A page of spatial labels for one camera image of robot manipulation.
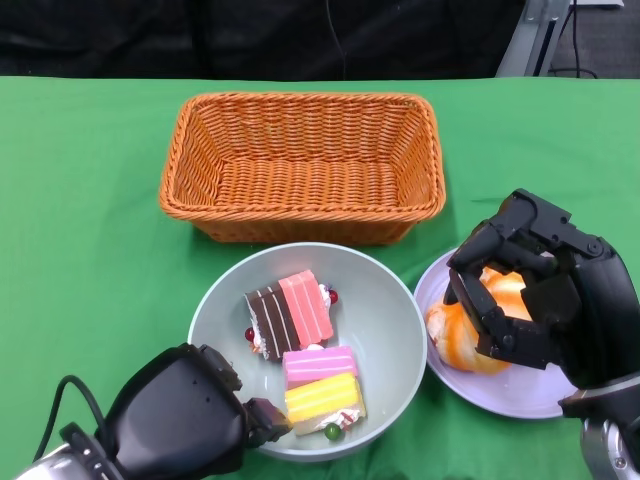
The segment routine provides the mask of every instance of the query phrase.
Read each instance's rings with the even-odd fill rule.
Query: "green tablecloth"
[[[207,91],[293,89],[416,92],[433,104],[447,206],[401,244],[364,249],[410,288],[520,186],[605,236],[639,281],[637,81],[2,78],[0,477],[31,461],[63,375],[83,378],[106,410],[130,375],[186,339],[198,301],[216,278],[259,248],[217,245],[158,208],[180,105]],[[88,409],[70,389],[57,425],[71,420],[93,431]],[[577,420],[487,413],[428,372],[405,414],[360,453],[318,465],[252,453],[229,478],[584,479],[579,432]]]

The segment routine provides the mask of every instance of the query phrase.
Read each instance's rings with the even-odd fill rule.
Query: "robotic hand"
[[[65,380],[87,398],[98,432],[91,437],[67,425],[61,431],[67,443],[38,460]],[[65,380],[56,392],[36,463],[18,480],[197,480],[239,469],[245,448],[275,442],[291,430],[269,401],[240,403],[233,393],[242,387],[238,375],[206,345],[184,344],[161,353],[123,387],[106,418],[82,382]]]
[[[559,365],[579,391],[560,402],[583,420],[582,451],[597,480],[640,479],[640,305],[604,239],[524,190],[483,221],[449,260],[445,303],[459,301],[478,353],[544,369]],[[522,275],[533,322],[505,316],[480,282],[489,266]]]

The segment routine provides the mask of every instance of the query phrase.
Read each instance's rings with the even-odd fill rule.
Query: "orange pastry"
[[[525,287],[520,275],[502,275],[485,268],[480,280],[502,307],[505,315],[531,320],[520,296],[520,290]],[[429,336],[440,358],[452,367],[476,373],[496,374],[511,365],[476,352],[478,332],[473,328],[460,303],[437,303],[429,309],[425,320]]]

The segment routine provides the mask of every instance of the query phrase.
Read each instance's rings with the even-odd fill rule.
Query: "orange wicker basket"
[[[219,242],[389,244],[444,202],[433,109],[403,94],[197,96],[160,189]]]

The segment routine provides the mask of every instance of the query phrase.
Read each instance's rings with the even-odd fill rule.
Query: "red candy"
[[[255,338],[255,336],[256,336],[256,332],[253,331],[253,327],[249,327],[244,331],[244,338],[246,338],[250,342],[253,342],[253,339]]]

